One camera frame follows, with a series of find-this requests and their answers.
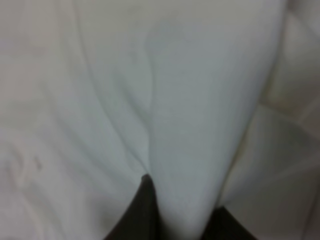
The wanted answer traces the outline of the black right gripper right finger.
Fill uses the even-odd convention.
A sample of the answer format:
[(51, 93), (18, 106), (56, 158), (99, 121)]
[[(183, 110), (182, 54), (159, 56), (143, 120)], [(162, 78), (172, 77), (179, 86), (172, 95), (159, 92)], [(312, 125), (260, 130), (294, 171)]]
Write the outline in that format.
[(220, 207), (213, 211), (201, 240), (250, 240), (250, 232), (225, 207)]

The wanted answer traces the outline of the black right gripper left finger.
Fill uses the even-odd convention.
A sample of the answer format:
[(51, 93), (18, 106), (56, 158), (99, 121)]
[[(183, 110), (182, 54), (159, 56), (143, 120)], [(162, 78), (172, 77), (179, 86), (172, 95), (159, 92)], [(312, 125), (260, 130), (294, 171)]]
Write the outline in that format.
[(150, 175), (141, 178), (129, 207), (106, 240), (164, 240), (162, 220), (154, 183)]

